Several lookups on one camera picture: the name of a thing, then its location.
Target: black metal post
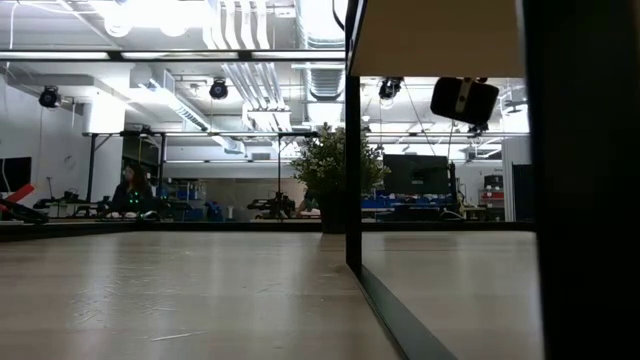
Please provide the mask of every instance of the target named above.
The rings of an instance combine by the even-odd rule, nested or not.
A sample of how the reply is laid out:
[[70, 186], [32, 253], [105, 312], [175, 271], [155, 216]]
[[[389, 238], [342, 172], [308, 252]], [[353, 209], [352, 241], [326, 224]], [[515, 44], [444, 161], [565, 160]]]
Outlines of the black metal post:
[[636, 349], [636, 3], [522, 2], [547, 359]]
[[352, 35], [356, 26], [356, 13], [359, 1], [350, 0], [345, 21], [345, 39], [347, 49], [345, 51], [345, 162], [347, 168], [347, 193], [345, 194], [345, 206], [347, 214], [346, 225], [346, 260], [347, 265], [356, 274], [362, 267], [362, 209], [360, 200], [360, 77], [350, 76], [350, 52], [353, 50]]
[[89, 183], [87, 184], [87, 202], [91, 202], [91, 192], [93, 191], [93, 167], [96, 160], [96, 139], [97, 134], [91, 135], [91, 152], [89, 153]]
[[162, 144], [160, 145], [160, 161], [158, 161], [158, 188], [156, 189], [156, 196], [162, 196], [162, 184], [164, 178], [164, 158], [166, 156], [167, 148], [167, 135], [162, 134]]
[[449, 164], [449, 192], [451, 192], [451, 211], [457, 213], [458, 206], [458, 184], [456, 181], [456, 164]]
[[282, 222], [282, 186], [280, 184], [280, 177], [282, 176], [282, 165], [280, 154], [282, 153], [282, 134], [278, 134], [278, 192], [276, 193], [276, 210], [278, 210], [278, 219]]

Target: red object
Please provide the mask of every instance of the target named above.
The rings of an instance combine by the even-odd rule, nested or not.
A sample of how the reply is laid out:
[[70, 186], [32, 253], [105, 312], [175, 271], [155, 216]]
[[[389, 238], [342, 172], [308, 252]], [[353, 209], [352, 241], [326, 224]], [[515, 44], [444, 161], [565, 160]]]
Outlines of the red object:
[[500, 199], [500, 200], [502, 200], [502, 199], [504, 199], [504, 191], [502, 191], [502, 190], [494, 190], [494, 191], [486, 190], [486, 191], [482, 192], [482, 195], [480, 195], [480, 197], [483, 200], [486, 200], [486, 199], [496, 199], [496, 200]]
[[[7, 198], [5, 200], [7, 201], [11, 201], [13, 203], [17, 203], [18, 201], [24, 199], [25, 197], [29, 196], [29, 194], [31, 194], [34, 190], [35, 190], [35, 186], [31, 185], [31, 184], [27, 184], [23, 187], [21, 187], [18, 191], [14, 192], [13, 194], [7, 196]], [[7, 211], [7, 208], [0, 205], [0, 211]]]

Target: television screen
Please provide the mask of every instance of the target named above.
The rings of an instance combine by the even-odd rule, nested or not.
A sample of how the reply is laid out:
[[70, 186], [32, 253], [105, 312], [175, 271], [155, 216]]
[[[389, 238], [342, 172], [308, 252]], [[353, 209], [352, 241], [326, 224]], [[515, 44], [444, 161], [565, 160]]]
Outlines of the television screen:
[[391, 170], [384, 177], [384, 189], [394, 194], [448, 194], [449, 175], [446, 156], [384, 155]]
[[2, 176], [0, 171], [0, 192], [14, 192], [31, 183], [30, 157], [0, 159], [0, 170], [3, 168], [3, 165], [4, 176]]

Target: green plant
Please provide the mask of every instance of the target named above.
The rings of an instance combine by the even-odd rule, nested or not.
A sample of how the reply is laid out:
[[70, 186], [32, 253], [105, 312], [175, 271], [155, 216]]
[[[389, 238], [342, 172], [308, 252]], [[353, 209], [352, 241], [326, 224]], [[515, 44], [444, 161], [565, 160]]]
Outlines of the green plant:
[[[303, 141], [300, 157], [291, 162], [297, 171], [294, 178], [305, 183], [316, 197], [335, 196], [346, 192], [345, 131], [335, 132], [325, 123], [318, 138]], [[381, 151], [369, 146], [364, 134], [360, 137], [361, 189], [368, 192], [382, 182], [389, 170], [378, 160]]]

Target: woman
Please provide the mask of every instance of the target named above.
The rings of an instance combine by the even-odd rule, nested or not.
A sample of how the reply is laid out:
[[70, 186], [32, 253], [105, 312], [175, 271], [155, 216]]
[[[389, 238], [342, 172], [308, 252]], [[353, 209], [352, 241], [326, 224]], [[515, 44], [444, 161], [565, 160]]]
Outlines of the woman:
[[304, 193], [304, 200], [300, 203], [296, 209], [296, 217], [302, 217], [302, 212], [311, 212], [313, 209], [318, 209], [318, 202], [313, 198], [313, 194], [309, 189]]
[[144, 169], [130, 164], [124, 170], [124, 182], [116, 187], [110, 211], [139, 211], [144, 200], [153, 199]]

